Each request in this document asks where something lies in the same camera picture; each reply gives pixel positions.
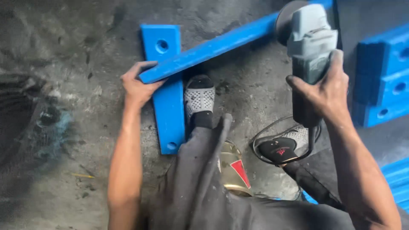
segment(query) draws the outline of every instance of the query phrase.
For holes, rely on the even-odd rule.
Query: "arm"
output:
[[[122,76],[126,89],[125,109],[108,179],[110,230],[133,230],[136,226],[142,186],[141,108],[163,81],[144,85],[135,77],[142,68],[154,65],[153,61],[136,63]]]
[[[327,75],[316,85],[311,86],[293,76],[287,77],[287,81],[313,104],[327,124],[339,196],[355,228],[400,230],[400,216],[389,186],[349,115],[348,76],[342,69],[343,53],[336,50],[331,57]]]

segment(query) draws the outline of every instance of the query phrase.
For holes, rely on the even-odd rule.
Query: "left hand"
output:
[[[157,65],[157,61],[141,61],[121,76],[124,88],[126,89],[126,102],[142,108],[152,97],[152,94],[165,83],[166,80],[157,81],[152,84],[143,84],[136,77],[146,69]]]

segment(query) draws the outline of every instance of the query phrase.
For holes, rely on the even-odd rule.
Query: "angle grinder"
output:
[[[277,17],[275,34],[277,41],[287,47],[287,54],[292,58],[292,75],[311,85],[315,85],[324,77],[330,64],[330,54],[337,47],[338,31],[331,29],[326,11],[321,4],[308,4],[305,1],[288,3]],[[311,154],[321,132],[322,118],[315,113],[312,105],[294,90],[292,113],[293,116],[273,122],[252,139],[252,150],[260,160],[272,165],[282,165],[301,160]],[[269,128],[291,117],[299,125],[274,136],[259,138]],[[277,153],[282,156],[285,151],[296,149],[297,143],[288,138],[288,133],[299,132],[302,126],[308,129],[308,150],[291,160],[277,158]]]

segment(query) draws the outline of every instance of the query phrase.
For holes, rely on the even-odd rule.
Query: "person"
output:
[[[135,77],[142,68],[155,64],[138,62],[122,76],[126,89],[125,109],[108,184],[110,230],[131,230],[137,224],[142,185],[141,108],[164,81],[145,85]],[[185,92],[190,125],[194,129],[188,142],[180,147],[149,205],[146,228],[401,229],[388,184],[351,121],[346,102],[348,76],[342,66],[343,52],[335,50],[326,76],[316,85],[294,76],[286,80],[314,106],[327,125],[339,196],[345,211],[326,204],[274,201],[229,193],[220,183],[217,159],[232,117],[223,115],[218,126],[212,129],[214,86],[208,77],[201,75],[188,82]]]

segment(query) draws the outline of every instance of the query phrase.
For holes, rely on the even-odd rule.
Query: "grinder body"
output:
[[[311,4],[295,11],[287,41],[292,74],[310,85],[319,82],[328,71],[330,54],[336,49],[337,38],[338,31],[331,29],[322,5]],[[313,128],[321,120],[312,105],[296,91],[292,93],[292,112],[294,121],[305,128]]]

